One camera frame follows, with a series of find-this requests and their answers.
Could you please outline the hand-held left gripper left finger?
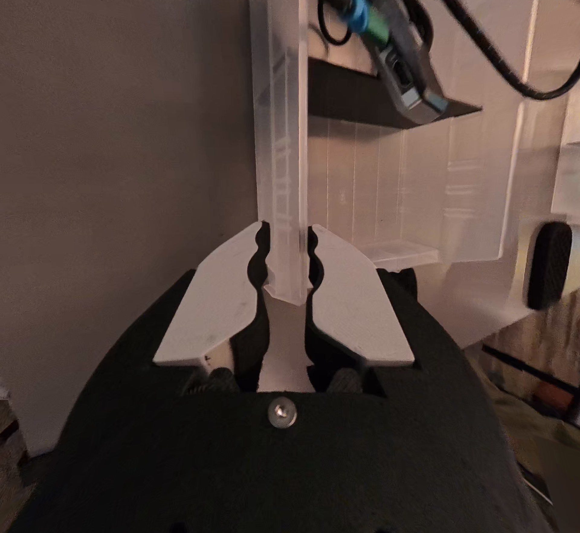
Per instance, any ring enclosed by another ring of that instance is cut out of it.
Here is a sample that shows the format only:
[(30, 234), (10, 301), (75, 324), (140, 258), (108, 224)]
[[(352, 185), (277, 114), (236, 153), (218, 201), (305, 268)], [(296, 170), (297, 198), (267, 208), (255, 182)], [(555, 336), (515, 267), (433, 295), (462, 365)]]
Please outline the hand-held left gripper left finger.
[(257, 316), (258, 290), (250, 261), (269, 253), (270, 227), (252, 223), (210, 253), (198, 266), (157, 349), (159, 366), (240, 368), (233, 338)]

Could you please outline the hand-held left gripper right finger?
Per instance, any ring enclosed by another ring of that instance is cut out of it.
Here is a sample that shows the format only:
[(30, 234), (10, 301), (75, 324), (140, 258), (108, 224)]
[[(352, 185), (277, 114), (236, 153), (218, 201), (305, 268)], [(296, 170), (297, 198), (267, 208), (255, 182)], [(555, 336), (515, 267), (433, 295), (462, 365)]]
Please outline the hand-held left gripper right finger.
[(321, 225), (308, 229), (308, 323), (364, 367), (407, 367), (414, 354), (373, 262)]

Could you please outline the clear plastic bin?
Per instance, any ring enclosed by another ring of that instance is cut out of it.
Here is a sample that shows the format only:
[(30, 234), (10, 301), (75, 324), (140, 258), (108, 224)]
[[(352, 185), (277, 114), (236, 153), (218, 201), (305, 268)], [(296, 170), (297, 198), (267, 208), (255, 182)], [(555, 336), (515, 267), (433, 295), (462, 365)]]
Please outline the clear plastic bin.
[(270, 225), (266, 291), (304, 305), (308, 227), (377, 268), (415, 268), (419, 298), (461, 346), (527, 313), (517, 258), (533, 114), (564, 107), (515, 92), (449, 13), (430, 16), (435, 92), (447, 109), (397, 110), (363, 41), (324, 41), (316, 0), (250, 0), (258, 219)]

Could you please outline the silver hdmi switch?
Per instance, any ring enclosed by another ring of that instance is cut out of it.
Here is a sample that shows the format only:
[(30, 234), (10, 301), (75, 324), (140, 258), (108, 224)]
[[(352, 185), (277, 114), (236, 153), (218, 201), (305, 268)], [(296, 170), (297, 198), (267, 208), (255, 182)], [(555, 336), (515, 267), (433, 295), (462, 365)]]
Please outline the silver hdmi switch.
[(430, 61), (434, 28), (426, 9), (419, 0), (367, 1), (363, 43), (395, 109), (415, 125), (436, 121), (448, 99)]

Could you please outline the black ribbed wrist rest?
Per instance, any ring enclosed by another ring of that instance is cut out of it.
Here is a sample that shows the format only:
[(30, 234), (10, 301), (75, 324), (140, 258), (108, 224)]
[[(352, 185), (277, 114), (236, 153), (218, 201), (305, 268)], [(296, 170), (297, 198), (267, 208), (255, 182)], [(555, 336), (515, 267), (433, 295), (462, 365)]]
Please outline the black ribbed wrist rest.
[(541, 311), (562, 298), (569, 269), (572, 229), (561, 221), (541, 226), (536, 235), (528, 279), (527, 307)]

